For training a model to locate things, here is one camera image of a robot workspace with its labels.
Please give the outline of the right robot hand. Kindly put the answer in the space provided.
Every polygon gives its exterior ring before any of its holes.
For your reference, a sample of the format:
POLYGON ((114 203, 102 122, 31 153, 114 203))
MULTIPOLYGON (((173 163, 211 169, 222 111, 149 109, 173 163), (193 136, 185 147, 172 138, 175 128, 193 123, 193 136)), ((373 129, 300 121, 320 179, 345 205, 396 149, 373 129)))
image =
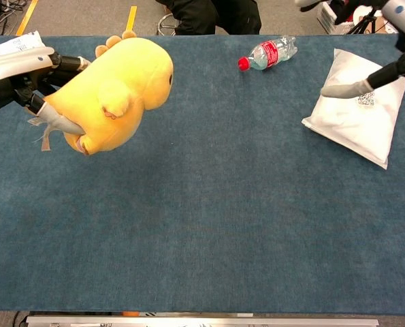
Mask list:
POLYGON ((334 21, 339 25, 360 5, 371 6, 381 11, 383 17, 398 31, 398 40, 395 47, 402 52, 401 57, 392 63, 370 74, 366 79, 353 84, 327 85, 321 89, 321 95, 338 99, 350 99, 370 93, 405 77, 405 1, 348 1, 341 9, 334 21))

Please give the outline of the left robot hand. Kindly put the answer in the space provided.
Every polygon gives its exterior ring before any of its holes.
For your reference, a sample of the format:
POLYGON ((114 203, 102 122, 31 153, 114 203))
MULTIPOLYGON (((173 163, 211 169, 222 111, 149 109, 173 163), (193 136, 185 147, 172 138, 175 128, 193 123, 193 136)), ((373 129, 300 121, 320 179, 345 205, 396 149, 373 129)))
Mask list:
POLYGON ((0 109, 12 102, 29 109, 37 122, 70 134, 84 134, 44 99, 85 70, 83 57, 62 56, 51 47, 31 48, 0 56, 0 109))

